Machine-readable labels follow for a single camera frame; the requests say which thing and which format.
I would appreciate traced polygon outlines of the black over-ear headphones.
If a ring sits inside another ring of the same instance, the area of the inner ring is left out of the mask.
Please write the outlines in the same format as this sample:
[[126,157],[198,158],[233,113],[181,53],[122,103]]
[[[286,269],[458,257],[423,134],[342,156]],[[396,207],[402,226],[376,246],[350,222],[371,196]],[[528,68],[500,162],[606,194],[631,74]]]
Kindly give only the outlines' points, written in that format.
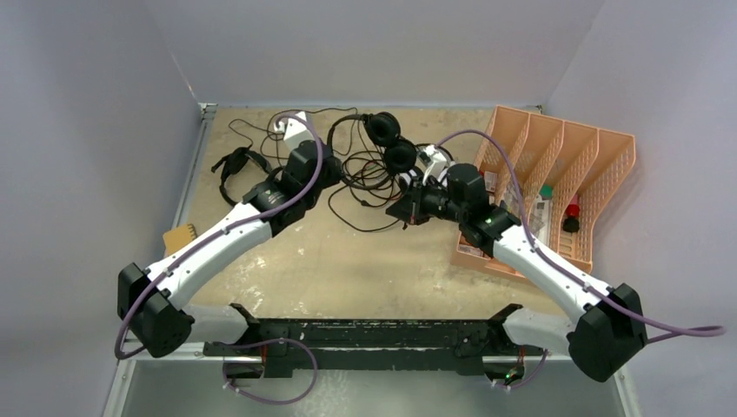
[[377,114],[351,114],[336,120],[330,127],[326,144],[333,148],[336,128],[343,122],[358,121],[363,124],[368,139],[379,149],[381,168],[385,176],[376,184],[366,185],[360,177],[343,174],[341,181],[348,187],[359,190],[373,190],[382,187],[396,175],[409,172],[416,164],[417,147],[402,136],[401,126],[395,116],[386,111]]

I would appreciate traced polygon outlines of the small white box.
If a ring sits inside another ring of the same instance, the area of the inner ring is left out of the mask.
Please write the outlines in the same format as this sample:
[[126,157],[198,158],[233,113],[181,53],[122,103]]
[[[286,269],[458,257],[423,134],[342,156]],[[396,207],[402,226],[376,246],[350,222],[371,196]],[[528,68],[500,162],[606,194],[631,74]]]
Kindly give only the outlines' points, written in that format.
[[495,172],[485,170],[482,174],[487,192],[494,194],[496,192],[498,175]]

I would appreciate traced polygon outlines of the green cap object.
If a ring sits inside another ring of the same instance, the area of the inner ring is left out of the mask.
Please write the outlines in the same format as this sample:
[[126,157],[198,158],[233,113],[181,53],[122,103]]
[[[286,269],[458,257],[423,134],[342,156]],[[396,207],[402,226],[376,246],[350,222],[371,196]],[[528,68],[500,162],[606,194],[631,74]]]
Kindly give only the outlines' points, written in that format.
[[552,187],[551,186],[548,186],[547,184],[544,184],[541,187],[541,190],[539,192],[539,196],[543,200],[550,200],[550,199],[552,199],[553,198],[553,189],[552,189]]

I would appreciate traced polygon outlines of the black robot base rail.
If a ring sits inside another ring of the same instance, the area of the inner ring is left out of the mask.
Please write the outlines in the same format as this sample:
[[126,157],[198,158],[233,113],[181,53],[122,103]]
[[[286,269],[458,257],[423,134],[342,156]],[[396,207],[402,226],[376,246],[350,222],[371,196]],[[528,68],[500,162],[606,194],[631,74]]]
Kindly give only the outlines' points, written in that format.
[[515,345],[501,321],[512,304],[488,319],[297,319],[256,318],[235,306],[247,329],[234,342],[205,344],[207,356],[234,360],[230,378],[253,364],[266,378],[289,378],[297,369],[450,371],[504,378],[525,373],[523,359],[541,348]]

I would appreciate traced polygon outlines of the white box in front tray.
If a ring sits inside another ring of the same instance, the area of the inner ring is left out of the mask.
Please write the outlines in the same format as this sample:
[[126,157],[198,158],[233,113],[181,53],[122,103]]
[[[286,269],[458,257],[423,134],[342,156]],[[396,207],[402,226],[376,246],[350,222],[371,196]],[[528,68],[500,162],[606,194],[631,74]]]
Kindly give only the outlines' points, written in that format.
[[457,250],[467,255],[483,256],[483,253],[478,248],[469,245],[460,244]]

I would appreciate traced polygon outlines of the black headband headset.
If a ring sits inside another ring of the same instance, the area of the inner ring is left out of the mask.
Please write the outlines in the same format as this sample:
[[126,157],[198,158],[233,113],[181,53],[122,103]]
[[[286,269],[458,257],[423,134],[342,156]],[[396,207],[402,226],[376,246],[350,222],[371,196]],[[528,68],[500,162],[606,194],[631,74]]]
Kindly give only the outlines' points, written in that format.
[[230,207],[235,207],[236,201],[228,195],[226,188],[227,180],[232,175],[238,174],[248,162],[254,162],[267,175],[274,170],[270,162],[263,155],[252,150],[250,146],[234,149],[229,154],[223,156],[210,169],[212,173],[215,173],[218,169],[221,170],[219,192],[223,200]]

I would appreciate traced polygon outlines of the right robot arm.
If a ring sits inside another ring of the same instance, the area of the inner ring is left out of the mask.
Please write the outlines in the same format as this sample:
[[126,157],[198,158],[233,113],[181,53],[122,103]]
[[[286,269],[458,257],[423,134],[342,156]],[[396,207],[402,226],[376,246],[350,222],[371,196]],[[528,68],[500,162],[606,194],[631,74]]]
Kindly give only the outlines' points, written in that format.
[[401,197],[386,213],[408,225],[432,218],[455,222],[463,239],[521,273],[564,311],[565,317],[515,308],[488,330],[490,347],[507,354],[519,345],[565,354],[590,379],[605,382],[647,345],[634,316],[641,298],[627,284],[614,288],[578,269],[523,227],[521,219],[488,199],[471,164],[423,179],[418,168],[400,176]]

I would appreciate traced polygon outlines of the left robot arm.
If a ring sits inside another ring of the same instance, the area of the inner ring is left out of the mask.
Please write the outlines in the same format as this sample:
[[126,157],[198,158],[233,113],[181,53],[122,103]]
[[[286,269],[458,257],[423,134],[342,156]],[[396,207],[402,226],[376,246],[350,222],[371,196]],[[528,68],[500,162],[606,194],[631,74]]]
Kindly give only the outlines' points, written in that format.
[[341,162],[319,140],[291,150],[287,164],[256,184],[215,226],[147,268],[135,263],[117,277],[116,311],[123,324],[115,356],[129,359],[123,340],[131,332],[154,358],[177,350],[191,335],[195,318],[185,306],[208,281],[252,248],[299,222],[321,192],[341,178]]

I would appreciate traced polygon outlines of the large white staples box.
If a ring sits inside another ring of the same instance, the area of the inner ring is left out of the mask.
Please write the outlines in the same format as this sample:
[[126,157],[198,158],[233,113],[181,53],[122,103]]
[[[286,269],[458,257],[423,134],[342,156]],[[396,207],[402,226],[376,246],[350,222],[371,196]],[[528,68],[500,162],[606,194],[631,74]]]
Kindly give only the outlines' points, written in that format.
[[529,213],[528,226],[535,238],[546,245],[549,244],[550,217],[551,200],[536,196]]

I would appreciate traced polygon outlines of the peach plastic file organizer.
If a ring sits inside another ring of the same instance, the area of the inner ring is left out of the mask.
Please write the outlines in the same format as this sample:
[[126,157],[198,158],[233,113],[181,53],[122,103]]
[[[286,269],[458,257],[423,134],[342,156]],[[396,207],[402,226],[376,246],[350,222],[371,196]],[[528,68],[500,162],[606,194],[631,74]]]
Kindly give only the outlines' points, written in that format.
[[[481,174],[498,175],[493,203],[505,203],[529,216],[544,184],[553,189],[549,248],[589,273],[593,269],[594,225],[636,161],[634,136],[610,129],[498,106],[488,135],[502,147],[483,140],[475,158]],[[561,229],[571,202],[580,206],[580,230]]]

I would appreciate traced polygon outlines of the white and black headphones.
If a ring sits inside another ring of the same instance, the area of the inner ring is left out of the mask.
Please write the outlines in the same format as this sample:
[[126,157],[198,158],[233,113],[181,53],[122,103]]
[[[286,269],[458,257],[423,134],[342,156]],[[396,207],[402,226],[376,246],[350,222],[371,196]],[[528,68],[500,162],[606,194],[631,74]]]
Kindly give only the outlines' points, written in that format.
[[397,176],[397,183],[399,185],[401,194],[404,195],[413,188],[418,188],[425,185],[424,172],[421,169],[415,167],[407,172],[399,174]]

